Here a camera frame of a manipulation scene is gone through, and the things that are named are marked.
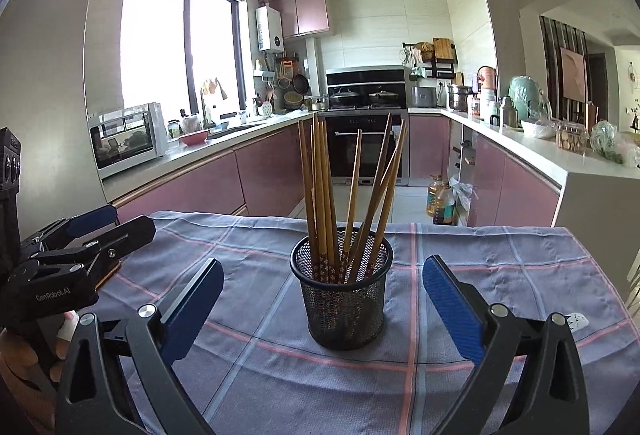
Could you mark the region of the left hand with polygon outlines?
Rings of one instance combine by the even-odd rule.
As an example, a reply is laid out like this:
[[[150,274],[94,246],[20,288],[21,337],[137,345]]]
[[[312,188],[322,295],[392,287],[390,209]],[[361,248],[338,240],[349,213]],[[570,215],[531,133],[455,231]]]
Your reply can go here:
[[[77,327],[79,316],[76,311],[66,311],[64,322],[56,333],[55,354],[60,362],[50,370],[50,379],[61,379],[64,360]],[[32,347],[18,335],[3,329],[1,332],[1,375],[8,389],[26,415],[30,424],[39,434],[54,431],[54,400],[43,392],[31,389],[25,384],[32,369],[39,370],[38,356]]]

